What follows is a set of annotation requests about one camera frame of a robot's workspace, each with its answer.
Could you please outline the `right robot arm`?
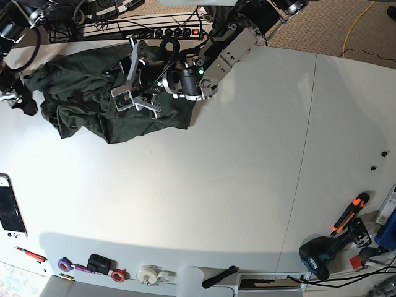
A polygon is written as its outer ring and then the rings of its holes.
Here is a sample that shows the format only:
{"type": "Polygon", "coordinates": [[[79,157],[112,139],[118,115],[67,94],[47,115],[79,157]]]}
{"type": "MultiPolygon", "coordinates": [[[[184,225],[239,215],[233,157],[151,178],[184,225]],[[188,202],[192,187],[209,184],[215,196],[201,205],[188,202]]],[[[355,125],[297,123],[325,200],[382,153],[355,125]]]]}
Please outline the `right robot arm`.
{"type": "Polygon", "coordinates": [[[31,91],[20,76],[34,62],[40,49],[41,35],[38,26],[44,19],[47,8],[44,1],[37,4],[27,1],[1,1],[1,100],[8,102],[12,109],[20,109],[28,116],[35,115],[38,108],[31,91]],[[4,58],[29,30],[37,38],[33,54],[23,66],[12,69],[4,62],[4,58]]]}

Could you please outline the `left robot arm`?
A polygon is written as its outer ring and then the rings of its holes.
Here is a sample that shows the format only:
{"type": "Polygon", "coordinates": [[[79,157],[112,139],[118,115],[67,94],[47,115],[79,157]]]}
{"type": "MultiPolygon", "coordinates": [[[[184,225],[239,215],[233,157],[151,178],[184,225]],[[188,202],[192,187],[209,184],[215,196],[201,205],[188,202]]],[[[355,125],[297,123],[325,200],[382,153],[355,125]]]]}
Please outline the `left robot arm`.
{"type": "Polygon", "coordinates": [[[220,81],[254,44],[271,39],[307,5],[307,1],[237,1],[226,15],[213,18],[205,41],[184,50],[176,35],[163,37],[155,48],[130,35],[126,82],[110,91],[117,111],[148,109],[158,119],[160,94],[189,101],[212,98],[220,81]]]}

